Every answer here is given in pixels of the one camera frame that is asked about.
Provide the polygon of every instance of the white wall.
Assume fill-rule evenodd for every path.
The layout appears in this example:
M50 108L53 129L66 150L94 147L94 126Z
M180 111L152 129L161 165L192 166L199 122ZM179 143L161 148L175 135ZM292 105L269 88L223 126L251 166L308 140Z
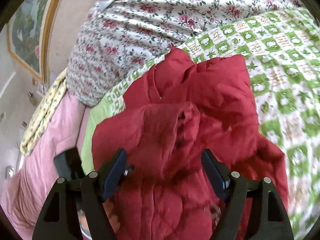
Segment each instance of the white wall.
M6 167L12 165L16 168L17 143L21 129L25 129L22 122L28 123L36 109L28 99L26 80L21 78L23 75L16 72L8 53L5 27L0 33L0 114L6 113L6 119L0 123L0 192Z

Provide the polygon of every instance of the red jacket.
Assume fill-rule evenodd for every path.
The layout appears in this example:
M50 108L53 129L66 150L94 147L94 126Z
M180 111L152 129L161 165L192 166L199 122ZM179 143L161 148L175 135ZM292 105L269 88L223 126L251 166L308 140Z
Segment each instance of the red jacket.
M210 238L208 210L219 200L201 166L205 148L244 177L270 177L287 205L284 155L258 132L243 56L194 64L172 48L129 87L124 101L126 109L100 123L92 138L96 170L120 147L136 167L114 197L118 239Z

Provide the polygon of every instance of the gold picture frame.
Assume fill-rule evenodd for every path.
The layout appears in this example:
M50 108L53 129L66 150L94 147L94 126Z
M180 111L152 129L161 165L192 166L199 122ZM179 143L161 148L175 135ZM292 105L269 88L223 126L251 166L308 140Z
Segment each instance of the gold picture frame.
M9 54L44 84L50 32L58 4L59 0L25 0L7 24Z

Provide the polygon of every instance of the black gripper frame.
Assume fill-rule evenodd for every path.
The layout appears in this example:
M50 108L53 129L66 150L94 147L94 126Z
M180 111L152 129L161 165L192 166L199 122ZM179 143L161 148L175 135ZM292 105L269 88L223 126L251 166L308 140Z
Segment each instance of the black gripper frame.
M78 198L82 198L92 239L116 240L102 203L112 197L119 183L133 169L126 166L126 151L119 149L98 172L71 181L58 178L44 202L32 240L82 240L76 206Z
M271 179L231 173L209 149L202 152L201 163L216 196L226 203L210 240L236 238L246 198L252 198L252 206L245 240L293 240L289 217Z

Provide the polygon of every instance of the green patterned quilt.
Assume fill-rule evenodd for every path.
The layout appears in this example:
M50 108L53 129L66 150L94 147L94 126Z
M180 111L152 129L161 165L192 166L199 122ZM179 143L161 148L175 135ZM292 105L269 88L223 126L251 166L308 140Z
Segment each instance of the green patterned quilt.
M260 132L286 155L295 239L302 239L320 214L319 30L306 9L287 9L209 30L179 46L195 63L235 54L245 57ZM123 111L129 85L162 60L164 55L134 71L100 104L108 105L111 115ZM93 170L91 152L82 151L81 157L85 172Z

